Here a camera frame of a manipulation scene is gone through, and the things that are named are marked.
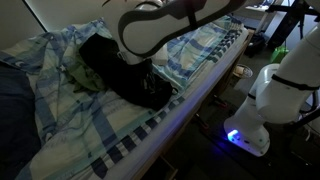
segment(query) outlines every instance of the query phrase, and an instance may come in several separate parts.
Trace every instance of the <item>green cloth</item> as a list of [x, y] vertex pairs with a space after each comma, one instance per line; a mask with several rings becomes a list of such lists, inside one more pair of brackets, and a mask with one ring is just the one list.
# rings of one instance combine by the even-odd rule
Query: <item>green cloth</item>
[[75, 84], [74, 92], [108, 89], [102, 78], [86, 65], [80, 55], [75, 59], [77, 60], [75, 64], [66, 68], [68, 81]]
[[271, 56], [271, 63], [280, 64], [282, 59], [289, 53], [289, 50], [285, 46], [277, 47]]

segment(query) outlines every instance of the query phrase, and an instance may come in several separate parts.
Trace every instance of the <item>black cloth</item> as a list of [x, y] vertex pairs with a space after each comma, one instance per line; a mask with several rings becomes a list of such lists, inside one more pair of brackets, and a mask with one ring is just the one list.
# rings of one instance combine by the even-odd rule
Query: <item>black cloth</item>
[[118, 57], [118, 52], [119, 48], [114, 40], [98, 34], [91, 36], [79, 49], [84, 62], [119, 96], [136, 105], [161, 109], [172, 95], [171, 84], [154, 75], [155, 93], [144, 90], [141, 77], [152, 70], [151, 62], [128, 65]]
[[0, 179], [14, 179], [41, 147], [26, 74], [0, 62]]

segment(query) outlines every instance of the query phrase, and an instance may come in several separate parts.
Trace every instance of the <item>blue and white checkered blanket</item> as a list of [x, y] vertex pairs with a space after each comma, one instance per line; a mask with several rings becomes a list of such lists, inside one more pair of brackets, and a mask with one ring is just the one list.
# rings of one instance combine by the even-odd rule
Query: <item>blue and white checkered blanket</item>
[[83, 170], [95, 172], [97, 164], [101, 167], [99, 162], [103, 162], [106, 173], [183, 101], [183, 90], [191, 83], [193, 72], [214, 56], [212, 52], [222, 56], [219, 43], [240, 29], [238, 22], [226, 16], [168, 42], [169, 63], [155, 66], [155, 72], [180, 93], [159, 112], [130, 104], [112, 90], [73, 92], [65, 70], [80, 58], [78, 49], [95, 33], [111, 38], [101, 19], [44, 33], [0, 51], [0, 61], [29, 77], [42, 142], [41, 150], [18, 179], [66, 179]]

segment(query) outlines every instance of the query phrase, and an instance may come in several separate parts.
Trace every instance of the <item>blue light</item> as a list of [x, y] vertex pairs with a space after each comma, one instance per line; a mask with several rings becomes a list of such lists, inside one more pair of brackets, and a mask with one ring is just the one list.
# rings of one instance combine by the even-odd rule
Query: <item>blue light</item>
[[238, 134], [238, 131], [237, 131], [237, 130], [233, 130], [233, 131], [229, 132], [229, 133], [228, 133], [228, 139], [229, 139], [230, 141], [232, 141], [233, 136], [236, 135], [236, 134]]

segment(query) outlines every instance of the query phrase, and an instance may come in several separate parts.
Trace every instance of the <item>bed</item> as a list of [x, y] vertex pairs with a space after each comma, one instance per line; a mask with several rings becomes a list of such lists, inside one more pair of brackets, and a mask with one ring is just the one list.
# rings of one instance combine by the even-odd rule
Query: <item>bed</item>
[[139, 179], [219, 80], [230, 76], [250, 39], [242, 23], [224, 16], [168, 42], [169, 63], [155, 65], [154, 71], [179, 93], [155, 112], [126, 102], [110, 89], [74, 92], [66, 69], [95, 33], [111, 38], [98, 19], [0, 52], [1, 66], [25, 73], [34, 93], [40, 150], [31, 151], [32, 159], [21, 163], [18, 179]]

